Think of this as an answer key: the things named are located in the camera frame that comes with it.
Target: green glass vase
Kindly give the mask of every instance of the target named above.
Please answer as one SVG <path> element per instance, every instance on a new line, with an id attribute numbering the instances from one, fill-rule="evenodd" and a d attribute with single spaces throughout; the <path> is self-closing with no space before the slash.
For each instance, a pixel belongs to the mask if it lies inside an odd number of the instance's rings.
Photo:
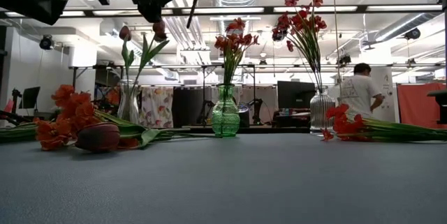
<path id="1" fill-rule="evenodd" d="M 234 84 L 220 84 L 219 101 L 212 110 L 212 130 L 219 137 L 234 137 L 239 130 L 239 110 L 233 101 Z"/>

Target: ceiling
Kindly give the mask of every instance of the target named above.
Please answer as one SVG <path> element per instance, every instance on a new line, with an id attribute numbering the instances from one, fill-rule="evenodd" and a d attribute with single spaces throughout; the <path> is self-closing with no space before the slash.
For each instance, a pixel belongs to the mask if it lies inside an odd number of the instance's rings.
<path id="1" fill-rule="evenodd" d="M 436 3 L 437 0 L 335 0 L 336 5 L 361 5 L 361 4 L 412 4 L 412 3 Z M 302 0 L 299 3 L 306 4 L 308 0 Z M 168 7 L 189 7 L 192 0 L 175 0 L 168 4 Z M 334 0 L 324 0 L 324 5 L 333 5 Z M 198 0 L 198 7 L 216 6 L 216 0 Z M 255 0 L 254 6 L 283 6 L 284 0 Z M 136 8 L 132 0 L 110 0 L 109 6 L 102 6 L 97 0 L 70 0 L 66 10 L 97 10 L 97 9 L 126 9 Z M 333 52 L 337 45 L 343 45 L 350 39 L 358 36 L 359 33 L 369 31 L 380 31 L 390 24 L 404 17 L 405 13 L 374 13 L 374 14 L 338 14 L 337 26 L 333 14 L 322 15 L 328 28 L 321 32 L 319 45 L 321 48 L 322 63 L 335 64 L 336 54 Z M 285 40 L 282 43 L 273 43 L 271 40 L 271 30 L 275 25 L 278 15 L 251 15 L 258 20 L 249 22 L 249 32 L 260 36 L 260 45 L 249 48 L 246 54 L 246 63 L 252 61 L 259 62 L 260 53 L 266 54 L 269 64 L 296 64 L 301 63 L 297 52 L 289 52 L 285 46 Z M 24 20 L 25 24 L 33 27 L 45 27 L 45 24 L 34 20 Z M 218 22 L 210 21 L 210 16 L 198 16 L 198 23 L 203 34 L 203 40 L 210 49 L 210 60 L 219 59 L 218 51 L 213 47 L 215 36 L 219 33 Z M 137 44 L 142 43 L 142 33 L 149 37 L 152 34 L 152 25 L 143 17 L 109 17 L 109 18 L 61 18 L 54 27 L 74 27 L 85 33 L 98 42 L 98 59 L 115 61 L 120 64 L 121 43 L 118 40 L 112 40 L 101 31 L 101 24 L 114 24 L 119 30 L 122 25 L 130 26 L 133 31 L 133 38 Z M 401 38 L 394 38 L 386 43 L 375 45 L 375 47 L 390 48 L 390 59 L 387 63 L 404 64 L 409 56 L 422 56 L 424 52 L 430 52 L 434 49 L 445 47 L 445 24 L 444 15 L 440 15 L 429 22 L 420 25 L 421 37 L 417 40 L 406 41 Z M 160 59 L 164 64 L 180 64 L 177 50 L 177 42 L 168 33 L 170 42 L 162 50 Z M 344 50 L 342 53 L 349 53 L 352 61 L 360 60 L 360 47 L 352 47 Z M 421 59 L 421 63 L 438 63 L 443 61 L 445 51 L 438 51 L 432 56 Z M 433 71 L 436 68 L 423 68 L 419 71 Z"/>

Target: black monitor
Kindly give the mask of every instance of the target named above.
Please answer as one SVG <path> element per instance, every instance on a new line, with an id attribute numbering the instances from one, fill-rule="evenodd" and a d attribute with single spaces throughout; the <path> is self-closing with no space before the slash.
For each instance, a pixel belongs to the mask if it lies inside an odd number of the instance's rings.
<path id="1" fill-rule="evenodd" d="M 278 81 L 279 108 L 309 109 L 315 96 L 315 84 L 306 82 Z"/>
<path id="2" fill-rule="evenodd" d="M 20 109 L 34 109 L 37 103 L 40 87 L 28 88 L 23 91 L 22 101 L 19 104 Z"/>

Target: desk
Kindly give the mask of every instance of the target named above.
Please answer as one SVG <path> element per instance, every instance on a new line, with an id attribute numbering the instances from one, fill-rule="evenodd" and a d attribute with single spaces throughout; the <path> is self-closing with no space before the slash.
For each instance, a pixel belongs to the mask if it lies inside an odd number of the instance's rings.
<path id="1" fill-rule="evenodd" d="M 43 152 L 0 145 L 0 223 L 447 223 L 447 145 L 309 134 Z"/>

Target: clear glass vase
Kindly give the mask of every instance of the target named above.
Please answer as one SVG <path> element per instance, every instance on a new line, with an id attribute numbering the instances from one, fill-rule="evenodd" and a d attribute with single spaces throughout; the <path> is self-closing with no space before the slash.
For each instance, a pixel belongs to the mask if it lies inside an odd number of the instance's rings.
<path id="1" fill-rule="evenodd" d="M 119 90 L 121 91 L 121 100 L 119 102 L 118 117 L 138 124 L 138 81 L 121 80 L 119 81 Z"/>
<path id="2" fill-rule="evenodd" d="M 321 129 L 332 129 L 334 119 L 326 118 L 329 108 L 335 107 L 335 100 L 323 89 L 317 90 L 315 96 L 310 100 L 310 131 L 320 132 Z"/>
<path id="3" fill-rule="evenodd" d="M 212 130 L 219 137 L 234 137 L 239 130 L 239 109 L 233 101 L 234 84 L 220 84 L 219 101 L 212 110 Z"/>

